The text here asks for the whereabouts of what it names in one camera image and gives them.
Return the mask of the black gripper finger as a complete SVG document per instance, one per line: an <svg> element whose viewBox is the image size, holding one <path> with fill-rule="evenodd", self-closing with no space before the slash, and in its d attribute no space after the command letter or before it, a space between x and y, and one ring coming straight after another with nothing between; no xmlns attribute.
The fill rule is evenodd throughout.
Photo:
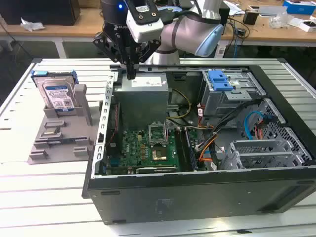
<svg viewBox="0 0 316 237"><path fill-rule="evenodd" d="M131 79L136 77L136 68L144 63L160 47L161 41L154 39L145 43L131 42Z"/></svg>
<svg viewBox="0 0 316 237"><path fill-rule="evenodd" d="M111 39L110 42L108 39L109 36L105 32L100 32L93 39L93 43L113 62L120 62L121 67L126 69L127 79L131 79L131 63L123 34L114 33L114 39Z"/></svg>

